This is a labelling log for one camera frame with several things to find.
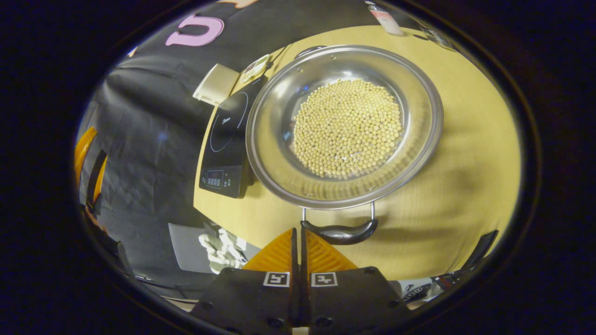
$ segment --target pile of soybeans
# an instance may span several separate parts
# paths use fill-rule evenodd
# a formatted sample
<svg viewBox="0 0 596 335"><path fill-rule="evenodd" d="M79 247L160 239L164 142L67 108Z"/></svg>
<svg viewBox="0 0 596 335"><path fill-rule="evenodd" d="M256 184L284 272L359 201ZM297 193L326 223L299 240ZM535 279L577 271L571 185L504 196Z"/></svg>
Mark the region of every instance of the pile of soybeans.
<svg viewBox="0 0 596 335"><path fill-rule="evenodd" d="M386 88L338 79L300 106L294 152L312 173L348 179L385 163L401 129L399 105Z"/></svg>

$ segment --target digital display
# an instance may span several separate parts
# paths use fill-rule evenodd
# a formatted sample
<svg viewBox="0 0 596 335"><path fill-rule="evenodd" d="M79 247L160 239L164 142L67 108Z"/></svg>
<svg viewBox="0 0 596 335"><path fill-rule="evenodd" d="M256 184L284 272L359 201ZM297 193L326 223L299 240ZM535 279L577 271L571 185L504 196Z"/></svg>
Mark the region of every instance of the digital display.
<svg viewBox="0 0 596 335"><path fill-rule="evenodd" d="M207 185L222 188L222 181L224 179L223 170L207 171Z"/></svg>

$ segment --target pan handle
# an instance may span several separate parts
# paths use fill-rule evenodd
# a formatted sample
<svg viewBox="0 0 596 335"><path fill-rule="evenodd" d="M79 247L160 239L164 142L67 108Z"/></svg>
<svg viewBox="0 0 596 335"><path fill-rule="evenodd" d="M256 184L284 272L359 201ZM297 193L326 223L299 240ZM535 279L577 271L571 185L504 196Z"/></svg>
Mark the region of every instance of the pan handle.
<svg viewBox="0 0 596 335"><path fill-rule="evenodd" d="M374 201L371 202L371 219L364 224L357 227L348 226L326 226L318 227L306 220L306 208L302 208L302 220L300 221L302 227L319 235L323 240L330 244L356 244L360 243L370 237L377 229L378 220L374 217Z"/></svg>
<svg viewBox="0 0 596 335"><path fill-rule="evenodd" d="M294 59L296 59L296 58L298 58L300 56L304 56L304 55L306 55L309 52L312 52L312 51L315 51L315 50L318 50L318 49L321 49L321 48L325 48L325 47L326 47L326 45L317 45L317 46L312 46L312 47L310 47L308 49L304 49L303 51L300 51L296 55L296 57L294 57Z"/></svg>

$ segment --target black induction cooktop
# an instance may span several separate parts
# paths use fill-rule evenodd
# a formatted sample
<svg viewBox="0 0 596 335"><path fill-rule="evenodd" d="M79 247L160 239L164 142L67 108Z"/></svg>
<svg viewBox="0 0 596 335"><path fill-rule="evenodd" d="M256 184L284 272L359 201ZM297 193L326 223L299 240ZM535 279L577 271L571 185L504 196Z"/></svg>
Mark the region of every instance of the black induction cooktop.
<svg viewBox="0 0 596 335"><path fill-rule="evenodd" d="M215 111L201 164L198 186L242 198L252 174L246 157L246 120L266 77L260 77L224 100Z"/></svg>

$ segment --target table surface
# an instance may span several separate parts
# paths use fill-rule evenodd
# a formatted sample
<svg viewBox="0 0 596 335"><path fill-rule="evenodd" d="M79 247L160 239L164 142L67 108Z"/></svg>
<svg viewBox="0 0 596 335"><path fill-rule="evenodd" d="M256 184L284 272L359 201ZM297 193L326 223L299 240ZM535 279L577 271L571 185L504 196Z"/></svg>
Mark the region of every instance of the table surface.
<svg viewBox="0 0 596 335"><path fill-rule="evenodd" d="M364 242L336 246L357 266L376 266L388 280L431 277L460 269L480 236L500 231L513 214L521 180L519 137L512 114L494 85L457 52L413 36L387 34L381 26L338 29L288 46L266 72L270 77L306 48L360 44L383 48L416 64L435 84L443 102L443 132L431 159L401 188L378 200L379 226ZM281 50L272 53L276 56ZM232 90L242 88L237 83ZM207 126L215 115L213 109ZM300 227L300 207L281 200L259 181L242 199L198 187L207 135L201 146L194 207L231 233L264 247L289 228ZM308 210L319 226L356 226L368 205L345 210Z"/></svg>

